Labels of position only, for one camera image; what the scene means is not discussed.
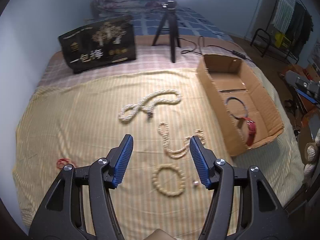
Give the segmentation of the red watch with strap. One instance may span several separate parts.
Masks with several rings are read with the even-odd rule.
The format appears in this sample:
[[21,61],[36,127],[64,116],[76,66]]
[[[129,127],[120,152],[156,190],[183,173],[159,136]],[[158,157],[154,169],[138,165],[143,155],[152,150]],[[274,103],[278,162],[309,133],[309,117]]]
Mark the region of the red watch with strap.
[[246,144],[247,144],[247,146],[252,146],[253,142],[254,142],[254,139],[255,139],[256,132],[257,132],[256,124],[249,117],[243,117],[242,120],[248,126],[248,137],[247,137]]

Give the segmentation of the black metal rack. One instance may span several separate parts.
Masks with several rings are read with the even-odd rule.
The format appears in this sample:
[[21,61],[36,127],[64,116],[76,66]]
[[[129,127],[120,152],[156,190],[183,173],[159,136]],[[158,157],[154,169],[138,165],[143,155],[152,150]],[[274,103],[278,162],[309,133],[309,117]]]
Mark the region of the black metal rack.
[[270,56],[286,63],[299,63],[300,54],[314,30],[313,17],[302,0],[263,2],[260,12],[266,20],[255,29],[251,46],[261,57]]

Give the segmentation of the striped yellow bed cloth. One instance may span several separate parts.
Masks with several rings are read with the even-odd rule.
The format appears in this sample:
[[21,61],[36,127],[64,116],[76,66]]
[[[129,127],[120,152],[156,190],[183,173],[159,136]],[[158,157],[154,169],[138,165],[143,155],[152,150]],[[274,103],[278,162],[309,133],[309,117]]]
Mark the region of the striped yellow bed cloth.
[[[283,133],[272,143],[236,158],[227,153],[216,115],[193,69],[126,74],[69,88],[42,86],[31,98],[16,129],[16,164],[12,175],[23,222],[30,226],[36,210],[67,158],[86,166],[108,154],[126,134],[134,149],[123,182],[111,192],[126,239],[144,239],[160,228],[178,239],[197,239],[212,193],[194,187],[197,171],[190,154],[172,161],[163,151],[160,122],[169,125],[170,147],[203,130],[206,146],[234,166],[257,165],[285,204],[303,182],[300,151],[278,93],[259,68],[256,76],[281,115]],[[152,184],[156,167],[171,163],[185,177],[178,197],[158,193]]]

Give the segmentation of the cardboard box tray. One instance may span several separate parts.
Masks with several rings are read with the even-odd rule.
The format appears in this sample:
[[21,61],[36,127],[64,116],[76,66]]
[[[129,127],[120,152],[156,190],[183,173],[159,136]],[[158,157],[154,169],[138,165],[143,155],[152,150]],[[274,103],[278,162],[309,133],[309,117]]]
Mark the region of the cardboard box tray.
[[[236,157],[274,141],[284,124],[274,101],[252,68],[242,59],[217,54],[201,57],[196,70],[221,129],[230,156]],[[252,146],[247,146],[248,126],[257,127]]]

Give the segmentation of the black printed gift bag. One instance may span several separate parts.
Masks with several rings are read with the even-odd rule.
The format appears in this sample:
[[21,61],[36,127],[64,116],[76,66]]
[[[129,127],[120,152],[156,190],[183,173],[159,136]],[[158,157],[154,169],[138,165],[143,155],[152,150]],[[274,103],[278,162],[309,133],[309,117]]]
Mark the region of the black printed gift bag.
[[93,22],[58,37],[63,58],[74,74],[136,59],[131,16]]

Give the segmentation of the black tripod stand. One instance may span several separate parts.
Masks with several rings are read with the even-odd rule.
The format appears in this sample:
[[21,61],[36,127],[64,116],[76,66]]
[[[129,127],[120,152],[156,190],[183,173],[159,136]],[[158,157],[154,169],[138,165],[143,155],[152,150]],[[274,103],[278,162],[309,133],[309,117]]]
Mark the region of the black tripod stand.
[[164,9],[164,15],[157,28],[152,46],[156,45],[160,35],[169,34],[171,61],[172,63],[175,63],[176,47],[181,48],[176,15],[176,2],[173,0],[168,0],[167,3],[162,4],[162,7]]

